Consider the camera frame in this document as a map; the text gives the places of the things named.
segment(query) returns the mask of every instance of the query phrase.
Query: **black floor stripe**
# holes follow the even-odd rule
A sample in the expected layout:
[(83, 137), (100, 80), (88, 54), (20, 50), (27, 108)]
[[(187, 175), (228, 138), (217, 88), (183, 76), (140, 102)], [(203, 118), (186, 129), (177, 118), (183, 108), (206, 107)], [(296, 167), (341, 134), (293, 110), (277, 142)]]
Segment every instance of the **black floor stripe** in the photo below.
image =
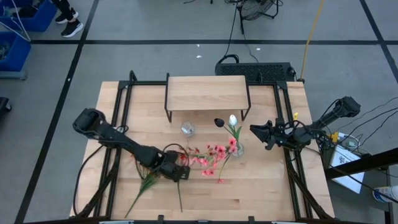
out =
[[(79, 40), (32, 40), (31, 44), (79, 44)], [(231, 44), (305, 45), (306, 40), (231, 40)], [(313, 40), (310, 45), (376, 45), (378, 40)], [(398, 45), (398, 40), (389, 42)], [(103, 45), (168, 45), (228, 44), (228, 40), (85, 40), (84, 44)]]
[(361, 2), (363, 10), (365, 11), (366, 17), (368, 17), (369, 23), (371, 24), (373, 32), (374, 32), (374, 34), (377, 37), (377, 40), (380, 41), (381, 49), (382, 49), (382, 51), (384, 53), (384, 56), (387, 59), (387, 62), (389, 64), (389, 66), (390, 66), (392, 74), (395, 76), (395, 78), (396, 78), (396, 80), (398, 82), (398, 68), (397, 68), (397, 65), (395, 63), (394, 58), (392, 58), (391, 53), (390, 53), (390, 51), (389, 51), (389, 49), (388, 49), (388, 47), (386, 45), (387, 42), (384, 41), (383, 36), (381, 35), (379, 28), (377, 27), (376, 21), (374, 20), (374, 18), (372, 16), (372, 13), (371, 13), (368, 5), (366, 4), (366, 1), (365, 0), (359, 0), (359, 1)]
[(98, 6), (98, 1), (99, 0), (94, 0), (93, 5), (91, 7), (90, 14), (87, 19), (86, 27), (83, 30), (83, 33), (79, 40), (79, 45), (75, 52), (75, 56), (73, 57), (72, 63), (70, 65), (68, 75), (65, 79), (65, 83), (63, 84), (60, 98), (58, 99), (57, 106), (56, 106), (54, 114), (52, 116), (49, 129), (45, 136), (42, 149), (40, 150), (39, 158), (37, 159), (32, 176), (30, 177), (30, 181), (27, 186), (24, 198), (22, 199), (21, 206), (19, 207), (19, 211), (18, 211), (16, 220), (15, 220), (15, 223), (23, 223), (25, 220), (25, 216), (28, 211), (30, 201), (32, 200), (33, 193), (34, 193), (36, 185), (37, 185), (37, 181), (39, 180), (40, 173), (42, 171), (42, 168), (43, 168), (43, 165), (45, 162), (45, 158), (47, 157), (47, 153), (49, 151), (49, 147), (50, 147), (50, 144), (51, 144), (54, 132), (55, 132), (55, 128), (57, 127), (58, 120), (61, 115), (63, 104), (65, 103), (65, 99), (67, 97), (68, 90), (69, 90), (70, 84), (73, 79), (73, 75), (75, 74), (76, 66), (79, 62), (79, 58), (81, 55), (81, 50), (83, 49), (84, 41), (87, 38), (88, 30), (90, 29), (91, 22), (93, 20), (96, 8)]

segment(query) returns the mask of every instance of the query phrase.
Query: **person's leg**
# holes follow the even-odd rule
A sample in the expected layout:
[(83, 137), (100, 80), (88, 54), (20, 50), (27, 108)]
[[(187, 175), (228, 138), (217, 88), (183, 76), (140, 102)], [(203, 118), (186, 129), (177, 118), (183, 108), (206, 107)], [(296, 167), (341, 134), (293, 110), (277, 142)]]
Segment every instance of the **person's leg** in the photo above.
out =
[(73, 37), (77, 32), (83, 29), (83, 23), (81, 23), (77, 17), (78, 13), (73, 9), (69, 8), (69, 2), (67, 0), (52, 0), (55, 6), (61, 11), (61, 15), (55, 19), (55, 22), (59, 24), (67, 23), (67, 27), (62, 31), (63, 37)]
[(68, 0), (52, 0), (52, 2), (55, 4), (55, 6), (61, 11), (61, 16), (62, 19), (66, 19), (67, 21), (70, 21), (73, 19), (73, 13), (72, 10), (70, 9), (70, 5)]

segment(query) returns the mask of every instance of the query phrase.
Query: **small wooden platform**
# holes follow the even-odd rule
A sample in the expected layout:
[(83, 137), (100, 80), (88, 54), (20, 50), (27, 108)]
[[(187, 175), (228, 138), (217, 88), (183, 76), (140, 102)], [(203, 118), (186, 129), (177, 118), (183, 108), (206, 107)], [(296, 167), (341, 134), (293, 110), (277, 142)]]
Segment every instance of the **small wooden platform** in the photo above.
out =
[(170, 122), (173, 111), (247, 110), (248, 112), (250, 106), (249, 87), (243, 75), (202, 77), (167, 75), (165, 110)]

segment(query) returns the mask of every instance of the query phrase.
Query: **white tulip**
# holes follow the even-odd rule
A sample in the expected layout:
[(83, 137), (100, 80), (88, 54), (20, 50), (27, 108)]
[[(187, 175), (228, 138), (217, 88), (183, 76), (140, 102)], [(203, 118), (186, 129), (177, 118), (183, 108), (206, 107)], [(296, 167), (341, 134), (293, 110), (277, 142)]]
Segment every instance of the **white tulip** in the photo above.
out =
[(232, 114), (229, 117), (229, 124), (232, 126), (235, 126), (237, 123), (238, 123), (238, 120), (236, 119), (235, 115)]

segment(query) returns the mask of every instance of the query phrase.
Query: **gray floor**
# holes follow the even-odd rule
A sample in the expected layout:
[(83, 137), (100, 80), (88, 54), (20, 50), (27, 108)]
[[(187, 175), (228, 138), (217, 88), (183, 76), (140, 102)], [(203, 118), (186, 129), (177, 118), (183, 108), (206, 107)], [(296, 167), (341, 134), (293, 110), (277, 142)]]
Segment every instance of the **gray floor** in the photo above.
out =
[[(70, 0), (85, 24), (93, 2)], [(183, 2), (99, 0), (87, 40), (228, 39), (234, 6), (221, 0), (215, 0), (213, 5), (210, 0)], [(319, 2), (284, 0), (274, 20), (261, 17), (244, 21), (246, 38), (306, 40)], [(398, 40), (397, 1), (366, 2), (383, 38)], [(233, 39), (243, 39), (238, 22), (234, 28)], [(51, 24), (45, 33), (31, 33), (31, 37), (62, 39), (59, 35), (62, 29), (63, 26)], [(81, 33), (73, 39), (80, 39)], [(377, 40), (359, 0), (326, 1), (313, 39)], [(101, 82), (125, 80), (132, 69), (139, 80), (165, 80), (167, 72), (176, 76), (211, 75), (226, 47), (225, 44), (84, 45), (25, 221), (68, 217), (86, 144), (86, 139), (72, 130), (72, 122), (83, 108), (95, 106)], [(23, 68), (28, 79), (0, 81), (0, 95), (9, 97), (13, 105), (13, 111), (0, 123), (0, 223), (12, 223), (16, 218), (76, 48), (72, 44), (34, 44)], [(231, 45), (229, 52), (238, 54), (242, 62), (254, 62), (249, 48), (260, 62), (290, 62), (296, 71), (301, 70), (304, 45)], [(398, 59), (398, 45), (389, 45), (388, 49)], [(305, 79), (314, 119), (342, 96), (354, 97), (362, 105), (362, 111), (398, 96), (397, 80), (379, 45), (311, 45)], [(367, 118), (397, 105), (398, 102), (392, 102)], [(364, 133), (366, 137), (384, 119), (376, 119), (355, 133)], [(330, 128), (334, 130), (347, 122), (349, 119), (339, 120)], [(347, 133), (359, 123), (342, 131)], [(393, 133), (397, 125), (394, 116), (364, 147), (372, 153), (396, 147)], [(392, 166), (391, 172), (398, 175), (398, 167)], [(381, 211), (340, 197), (338, 185), (329, 187), (333, 188), (336, 217), (384, 223)]]

